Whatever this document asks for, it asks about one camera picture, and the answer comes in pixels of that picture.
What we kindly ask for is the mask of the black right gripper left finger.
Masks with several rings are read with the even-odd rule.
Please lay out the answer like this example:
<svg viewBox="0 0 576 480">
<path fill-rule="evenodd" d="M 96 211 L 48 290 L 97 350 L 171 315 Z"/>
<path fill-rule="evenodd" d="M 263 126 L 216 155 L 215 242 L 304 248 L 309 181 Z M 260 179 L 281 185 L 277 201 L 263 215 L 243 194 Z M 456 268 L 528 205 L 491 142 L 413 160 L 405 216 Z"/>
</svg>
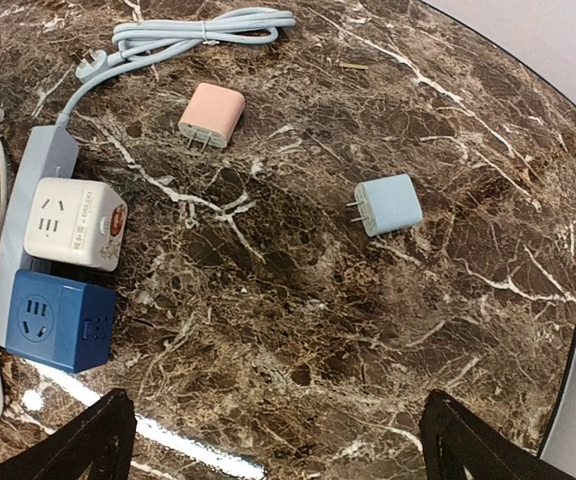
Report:
<svg viewBox="0 0 576 480">
<path fill-rule="evenodd" d="M 126 479 L 135 435 L 134 403 L 115 388 L 42 442 L 0 463 L 0 479 Z"/>
</svg>

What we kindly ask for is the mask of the light blue power strip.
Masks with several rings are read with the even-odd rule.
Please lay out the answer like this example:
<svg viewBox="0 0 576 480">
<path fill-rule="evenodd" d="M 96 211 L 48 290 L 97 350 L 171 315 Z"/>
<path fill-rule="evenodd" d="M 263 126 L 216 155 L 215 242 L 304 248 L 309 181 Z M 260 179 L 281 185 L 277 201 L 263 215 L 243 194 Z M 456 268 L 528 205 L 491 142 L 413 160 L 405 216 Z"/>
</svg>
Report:
<svg viewBox="0 0 576 480">
<path fill-rule="evenodd" d="M 14 275 L 20 269 L 34 268 L 32 257 L 24 251 L 23 237 L 35 188 L 44 177 L 72 176 L 79 146 L 67 126 L 84 96 L 111 78 L 167 61 L 196 46 L 265 45 L 277 40 L 281 28 L 295 25 L 292 12 L 270 7 L 240 8 L 207 21 L 157 19 L 122 23 L 113 30 L 114 53 L 97 50 L 92 64 L 83 62 L 77 67 L 76 76 L 82 85 L 56 123 L 31 130 L 0 229 L 0 347 L 6 343 Z"/>
</svg>

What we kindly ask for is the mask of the white cube socket adapter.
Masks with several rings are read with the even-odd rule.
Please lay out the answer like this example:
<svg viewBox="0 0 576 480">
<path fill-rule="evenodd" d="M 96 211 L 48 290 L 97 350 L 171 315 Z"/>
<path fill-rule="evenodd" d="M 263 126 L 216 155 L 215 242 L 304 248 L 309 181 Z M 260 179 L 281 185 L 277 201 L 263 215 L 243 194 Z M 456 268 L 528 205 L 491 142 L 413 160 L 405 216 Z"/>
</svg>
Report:
<svg viewBox="0 0 576 480">
<path fill-rule="evenodd" d="M 35 190 L 24 250 L 39 259 L 112 272 L 127 217 L 126 202 L 105 182 L 46 177 Z"/>
</svg>

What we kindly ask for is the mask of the blue cube socket adapter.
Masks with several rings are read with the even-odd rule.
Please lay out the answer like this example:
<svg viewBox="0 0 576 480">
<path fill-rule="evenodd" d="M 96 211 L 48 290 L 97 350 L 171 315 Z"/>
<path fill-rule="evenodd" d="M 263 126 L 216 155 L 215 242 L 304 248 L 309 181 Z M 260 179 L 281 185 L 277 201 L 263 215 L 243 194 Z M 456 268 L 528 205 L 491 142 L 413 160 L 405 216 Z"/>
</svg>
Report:
<svg viewBox="0 0 576 480">
<path fill-rule="evenodd" d="M 102 366 L 111 352 L 116 303 L 110 289 L 19 270 L 5 350 L 67 373 Z"/>
</svg>

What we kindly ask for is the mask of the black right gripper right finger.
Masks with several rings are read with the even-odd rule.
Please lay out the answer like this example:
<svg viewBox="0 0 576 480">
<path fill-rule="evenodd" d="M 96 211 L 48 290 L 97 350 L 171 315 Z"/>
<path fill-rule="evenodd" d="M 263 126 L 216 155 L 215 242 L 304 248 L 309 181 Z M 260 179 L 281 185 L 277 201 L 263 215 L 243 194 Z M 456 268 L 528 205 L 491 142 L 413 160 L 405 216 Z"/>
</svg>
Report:
<svg viewBox="0 0 576 480">
<path fill-rule="evenodd" d="M 568 474 L 514 445 L 442 390 L 419 422 L 428 479 L 566 479 Z"/>
</svg>

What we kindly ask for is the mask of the pink charger plug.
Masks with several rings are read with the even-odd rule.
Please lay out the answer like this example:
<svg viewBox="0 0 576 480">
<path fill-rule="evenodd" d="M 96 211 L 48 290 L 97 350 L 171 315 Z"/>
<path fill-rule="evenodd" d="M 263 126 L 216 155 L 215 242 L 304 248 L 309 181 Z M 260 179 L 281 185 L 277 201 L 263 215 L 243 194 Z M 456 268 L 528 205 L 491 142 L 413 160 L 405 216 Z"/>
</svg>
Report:
<svg viewBox="0 0 576 480">
<path fill-rule="evenodd" d="M 225 149 L 245 108 L 244 96 L 235 90 L 200 83 L 190 98 L 179 122 L 187 147 L 194 142 Z"/>
</svg>

